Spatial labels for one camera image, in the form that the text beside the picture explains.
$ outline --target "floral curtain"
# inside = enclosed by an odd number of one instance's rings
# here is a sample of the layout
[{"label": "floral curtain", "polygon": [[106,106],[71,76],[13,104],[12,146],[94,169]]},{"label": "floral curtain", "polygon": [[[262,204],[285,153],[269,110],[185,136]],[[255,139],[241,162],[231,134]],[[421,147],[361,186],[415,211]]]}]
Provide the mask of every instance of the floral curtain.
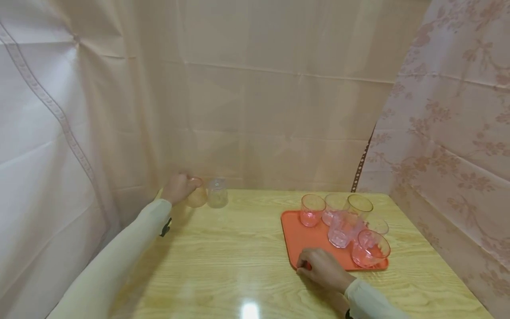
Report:
[{"label": "floral curtain", "polygon": [[510,1],[435,0],[358,191],[389,193],[491,314],[510,310]]}]

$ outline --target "white sleeve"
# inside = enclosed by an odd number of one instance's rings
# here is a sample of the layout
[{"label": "white sleeve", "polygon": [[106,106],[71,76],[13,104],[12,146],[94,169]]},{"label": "white sleeve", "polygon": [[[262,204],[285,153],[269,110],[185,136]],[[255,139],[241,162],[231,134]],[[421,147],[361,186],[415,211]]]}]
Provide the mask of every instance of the white sleeve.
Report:
[{"label": "white sleeve", "polygon": [[145,206],[75,279],[47,319],[107,319],[130,270],[161,233],[171,208],[163,199]]},{"label": "white sleeve", "polygon": [[350,302],[350,316],[354,319],[409,319],[395,308],[377,289],[361,279],[354,280],[345,290]]}]

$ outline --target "wooden table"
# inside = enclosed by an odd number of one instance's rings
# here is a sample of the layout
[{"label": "wooden table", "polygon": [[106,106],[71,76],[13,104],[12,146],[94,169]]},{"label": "wooden table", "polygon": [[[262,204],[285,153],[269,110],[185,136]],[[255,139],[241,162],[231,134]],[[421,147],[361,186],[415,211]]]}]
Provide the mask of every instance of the wooden table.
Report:
[{"label": "wooden table", "polygon": [[[221,209],[175,207],[170,232],[144,253],[112,318],[337,318],[287,257],[280,214],[299,209],[304,194],[229,190]],[[355,276],[413,318],[492,318],[387,195],[365,196],[390,225],[392,254],[386,271]]]}]

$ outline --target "curtain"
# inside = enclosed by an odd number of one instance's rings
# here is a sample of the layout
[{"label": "curtain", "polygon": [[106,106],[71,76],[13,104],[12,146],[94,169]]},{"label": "curtain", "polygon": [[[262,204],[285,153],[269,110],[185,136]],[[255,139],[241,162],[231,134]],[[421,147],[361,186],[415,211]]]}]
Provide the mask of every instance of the curtain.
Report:
[{"label": "curtain", "polygon": [[3,0],[0,317],[44,318],[173,169],[348,191],[428,0]]},{"label": "curtain", "polygon": [[433,1],[360,191],[389,193],[496,318],[510,310],[510,1]]}]

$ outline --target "clear glass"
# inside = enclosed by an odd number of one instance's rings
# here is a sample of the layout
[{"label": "clear glass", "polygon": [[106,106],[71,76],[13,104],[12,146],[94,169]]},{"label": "clear glass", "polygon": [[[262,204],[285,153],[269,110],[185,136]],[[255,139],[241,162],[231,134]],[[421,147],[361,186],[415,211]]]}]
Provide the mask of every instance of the clear glass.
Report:
[{"label": "clear glass", "polygon": [[193,208],[202,207],[207,202],[207,191],[203,185],[203,180],[198,177],[193,177],[190,181],[199,180],[200,187],[188,196],[188,206]]},{"label": "clear glass", "polygon": [[326,202],[319,196],[307,194],[301,199],[301,223],[306,227],[313,227],[320,222],[322,212],[326,209]]},{"label": "clear glass", "polygon": [[388,258],[390,253],[390,244],[381,234],[362,230],[354,242],[351,257],[361,268],[370,268]]},{"label": "clear glass", "polygon": [[381,235],[386,235],[390,231],[390,226],[388,226],[388,223],[381,216],[372,213],[366,216],[364,219],[359,219],[354,238],[356,238],[359,232],[365,229],[373,230],[374,232]]},{"label": "clear glass", "polygon": [[352,194],[347,198],[347,202],[345,203],[343,210],[366,219],[370,212],[374,210],[374,205],[372,205],[372,202],[367,198],[358,194]]},{"label": "clear glass", "polygon": [[225,207],[228,203],[228,193],[224,178],[215,178],[209,182],[207,204],[212,208]]},{"label": "clear glass", "polygon": [[333,246],[346,248],[360,224],[362,225],[363,221],[358,215],[347,211],[336,212],[333,214],[327,238]]},{"label": "clear glass", "polygon": [[333,221],[333,215],[340,212],[345,204],[345,195],[341,194],[329,194],[324,199],[326,202],[326,210],[322,214],[322,221],[330,226]]}]

